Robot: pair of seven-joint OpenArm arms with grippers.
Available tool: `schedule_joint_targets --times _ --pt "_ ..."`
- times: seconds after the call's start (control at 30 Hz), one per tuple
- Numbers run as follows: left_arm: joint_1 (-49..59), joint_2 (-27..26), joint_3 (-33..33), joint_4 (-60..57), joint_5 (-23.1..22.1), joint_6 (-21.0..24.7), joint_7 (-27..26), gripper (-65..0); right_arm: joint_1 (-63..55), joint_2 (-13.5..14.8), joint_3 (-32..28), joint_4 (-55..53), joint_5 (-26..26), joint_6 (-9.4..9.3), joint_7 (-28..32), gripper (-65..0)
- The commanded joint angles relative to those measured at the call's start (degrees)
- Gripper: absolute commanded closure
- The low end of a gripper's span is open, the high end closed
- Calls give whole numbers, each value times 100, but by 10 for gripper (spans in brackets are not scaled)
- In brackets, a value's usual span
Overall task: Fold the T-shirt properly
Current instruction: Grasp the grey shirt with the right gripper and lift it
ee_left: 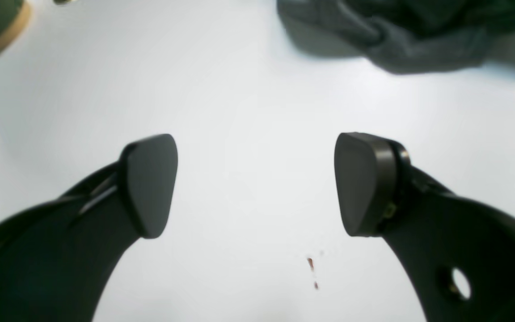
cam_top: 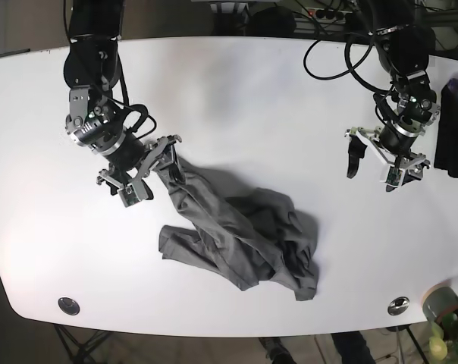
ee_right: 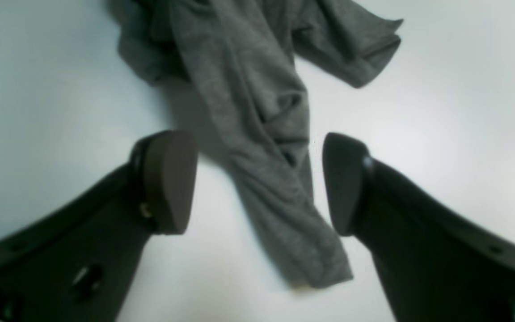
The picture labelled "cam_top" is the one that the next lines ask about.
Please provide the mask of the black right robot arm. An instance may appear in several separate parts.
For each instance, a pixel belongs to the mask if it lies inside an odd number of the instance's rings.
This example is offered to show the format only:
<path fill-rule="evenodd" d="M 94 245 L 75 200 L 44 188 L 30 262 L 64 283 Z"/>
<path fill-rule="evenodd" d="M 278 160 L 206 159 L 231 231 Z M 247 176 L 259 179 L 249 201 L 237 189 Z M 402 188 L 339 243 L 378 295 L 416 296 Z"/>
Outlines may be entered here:
<path fill-rule="evenodd" d="M 123 1 L 74 1 L 64 7 L 64 32 L 69 54 L 64 63 L 64 81 L 69 91 L 67 135 L 81 147 L 108 161 L 96 178 L 126 207 L 153 199 L 144 181 L 151 172 L 166 174 L 182 184 L 184 172 L 175 145 L 178 135 L 144 143 L 136 132 L 155 119 L 143 104 L 129 101 L 118 53 L 125 3 Z"/>

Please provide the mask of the right gripper body silver black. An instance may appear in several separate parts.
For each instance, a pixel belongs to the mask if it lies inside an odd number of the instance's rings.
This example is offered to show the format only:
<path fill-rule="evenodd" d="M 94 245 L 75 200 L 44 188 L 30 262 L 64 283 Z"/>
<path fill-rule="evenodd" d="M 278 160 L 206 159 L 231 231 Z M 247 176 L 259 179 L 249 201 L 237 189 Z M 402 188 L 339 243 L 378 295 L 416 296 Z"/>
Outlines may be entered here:
<path fill-rule="evenodd" d="M 171 180 L 168 170 L 166 169 L 166 153 L 169 146 L 175 146 L 181 141 L 181 137 L 177 134 L 163 136 L 154 143 L 147 144 L 135 140 L 132 137 L 129 138 L 128 143 L 121 147 L 121 153 L 118 153 L 115 158 L 109 159 L 108 168 L 98 173 L 96 184 L 99 186 L 103 184 L 108 186 L 112 196 L 119 196 L 111 191 L 106 181 L 114 184 L 128 185 L 129 183 L 134 183 L 136 180 L 144 181 L 151 172 L 155 172 L 156 174 L 166 172 L 169 180 Z M 123 201 L 122 199 L 121 201 L 125 207 L 131 207 L 142 202 Z"/>

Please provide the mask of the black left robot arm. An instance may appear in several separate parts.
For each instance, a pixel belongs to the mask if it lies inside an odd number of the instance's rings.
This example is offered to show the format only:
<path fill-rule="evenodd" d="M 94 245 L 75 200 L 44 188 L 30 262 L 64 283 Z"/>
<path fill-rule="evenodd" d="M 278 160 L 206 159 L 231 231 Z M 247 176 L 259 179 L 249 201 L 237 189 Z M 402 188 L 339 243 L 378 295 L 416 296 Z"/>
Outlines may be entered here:
<path fill-rule="evenodd" d="M 356 176 L 365 152 L 371 150 L 383 165 L 381 182 L 388 192 L 423 178 L 430 161 L 412 146 L 440 113 L 438 97 L 427 74 L 427 31 L 417 25 L 406 1 L 356 1 L 359 17 L 370 33 L 381 66 L 391 77 L 388 90 L 374 90 L 381 125 L 353 127 L 349 140 L 347 177 Z"/>

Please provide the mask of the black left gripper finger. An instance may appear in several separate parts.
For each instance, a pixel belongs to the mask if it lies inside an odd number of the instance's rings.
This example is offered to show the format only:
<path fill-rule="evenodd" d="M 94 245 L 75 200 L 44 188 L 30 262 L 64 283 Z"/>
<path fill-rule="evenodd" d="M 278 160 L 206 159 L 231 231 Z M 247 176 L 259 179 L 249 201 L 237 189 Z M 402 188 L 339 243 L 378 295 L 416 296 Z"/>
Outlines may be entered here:
<path fill-rule="evenodd" d="M 410 182 L 420 181 L 422 179 L 422 169 L 414 168 L 414 169 L 400 169 L 402 174 L 400 179 L 400 187 L 404 186 Z"/>
<path fill-rule="evenodd" d="M 347 177 L 349 179 L 356 176 L 359 170 L 360 160 L 365 158 L 365 151 L 366 144 L 364 144 L 357 136 L 350 136 L 347 166 Z"/>

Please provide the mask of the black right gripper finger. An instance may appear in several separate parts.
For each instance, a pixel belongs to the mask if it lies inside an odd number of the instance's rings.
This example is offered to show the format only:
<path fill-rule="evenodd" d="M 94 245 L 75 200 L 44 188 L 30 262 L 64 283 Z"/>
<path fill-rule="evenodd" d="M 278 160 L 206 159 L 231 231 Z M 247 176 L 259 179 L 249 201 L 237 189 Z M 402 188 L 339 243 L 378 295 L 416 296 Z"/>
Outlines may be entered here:
<path fill-rule="evenodd" d="M 168 151 L 166 153 L 166 160 L 167 160 L 166 169 L 168 170 L 171 181 L 179 183 L 179 184 L 184 184 L 186 181 L 185 174 L 181 167 L 179 158 L 177 156 L 175 146 L 168 147 Z"/>
<path fill-rule="evenodd" d="M 114 184 L 106 181 L 111 191 L 118 194 L 123 201 L 143 201 L 153 199 L 153 193 L 142 180 L 136 180 L 128 185 Z"/>

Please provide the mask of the left gripper body silver black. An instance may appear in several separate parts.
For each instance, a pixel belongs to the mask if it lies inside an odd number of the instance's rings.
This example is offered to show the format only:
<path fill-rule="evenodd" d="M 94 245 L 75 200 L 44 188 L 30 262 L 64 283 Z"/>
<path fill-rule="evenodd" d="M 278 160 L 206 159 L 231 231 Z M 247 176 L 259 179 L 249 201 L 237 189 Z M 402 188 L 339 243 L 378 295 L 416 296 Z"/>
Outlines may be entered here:
<path fill-rule="evenodd" d="M 380 182 L 386 186 L 386 191 L 393 192 L 400 187 L 400 169 L 430 168 L 431 162 L 426 155 L 414 153 L 411 146 L 414 144 L 417 133 L 410 133 L 399 125 L 384 125 L 375 129 L 353 127 L 346 131 L 345 137 L 357 136 L 364 144 L 366 151 L 372 151 L 382 164 Z"/>

